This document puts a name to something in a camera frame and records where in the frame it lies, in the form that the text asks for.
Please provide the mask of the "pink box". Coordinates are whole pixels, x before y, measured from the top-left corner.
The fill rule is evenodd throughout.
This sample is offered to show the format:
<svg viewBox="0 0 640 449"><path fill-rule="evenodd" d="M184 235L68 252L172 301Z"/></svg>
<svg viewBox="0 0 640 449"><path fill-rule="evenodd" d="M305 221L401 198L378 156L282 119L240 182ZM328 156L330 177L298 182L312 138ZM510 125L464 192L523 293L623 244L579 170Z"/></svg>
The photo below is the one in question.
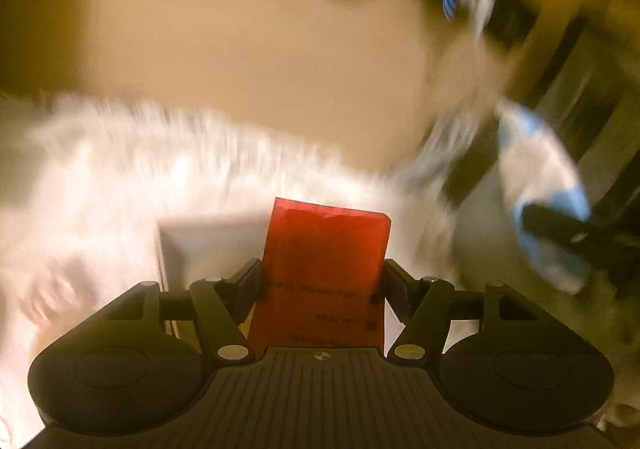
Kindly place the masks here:
<svg viewBox="0 0 640 449"><path fill-rule="evenodd" d="M264 255L268 225L267 214L160 222L156 234L160 287L181 292L201 279L233 278Z"/></svg>

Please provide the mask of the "red translucent packet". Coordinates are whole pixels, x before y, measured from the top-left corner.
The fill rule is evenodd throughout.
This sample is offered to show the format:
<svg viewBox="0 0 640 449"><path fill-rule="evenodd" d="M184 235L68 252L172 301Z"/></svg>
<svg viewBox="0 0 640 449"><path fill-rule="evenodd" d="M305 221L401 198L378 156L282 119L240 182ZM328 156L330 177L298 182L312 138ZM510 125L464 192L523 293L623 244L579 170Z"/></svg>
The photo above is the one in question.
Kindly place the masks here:
<svg viewBox="0 0 640 449"><path fill-rule="evenodd" d="M384 348L384 213L277 198L248 329L270 347Z"/></svg>

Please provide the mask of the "white textured cloth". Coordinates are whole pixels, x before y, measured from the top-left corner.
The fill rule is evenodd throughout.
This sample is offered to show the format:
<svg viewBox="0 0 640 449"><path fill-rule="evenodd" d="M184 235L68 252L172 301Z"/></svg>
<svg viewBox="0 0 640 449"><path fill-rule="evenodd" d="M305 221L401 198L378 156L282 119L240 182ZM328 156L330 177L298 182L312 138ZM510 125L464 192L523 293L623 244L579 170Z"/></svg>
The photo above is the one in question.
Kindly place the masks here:
<svg viewBox="0 0 640 449"><path fill-rule="evenodd" d="M454 252L458 212L442 189L474 132L469 114L440 117L420 154L382 176L207 111L3 96L2 446L41 431L26 385L32 359L128 287L160 276L162 221L265 228L280 197L382 212L392 221L387 252L409 273L465 287L486 281Z"/></svg>

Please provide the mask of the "blue face mask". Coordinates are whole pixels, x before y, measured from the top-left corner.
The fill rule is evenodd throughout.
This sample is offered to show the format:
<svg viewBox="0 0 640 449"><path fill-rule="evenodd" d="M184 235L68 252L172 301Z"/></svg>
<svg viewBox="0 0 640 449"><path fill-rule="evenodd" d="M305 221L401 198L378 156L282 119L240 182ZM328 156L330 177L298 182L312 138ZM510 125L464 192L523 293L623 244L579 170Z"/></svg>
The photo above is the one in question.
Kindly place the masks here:
<svg viewBox="0 0 640 449"><path fill-rule="evenodd" d="M591 206L578 169L552 128L528 108L501 99L491 114L497 125L489 133L497 142L498 208L512 227L516 253L525 265L556 290L576 294L585 287L589 269L576 255L524 230L526 206L538 204L584 222ZM469 111L436 118L423 145L393 174L406 188L433 180L454 179L454 169L480 142L480 120Z"/></svg>

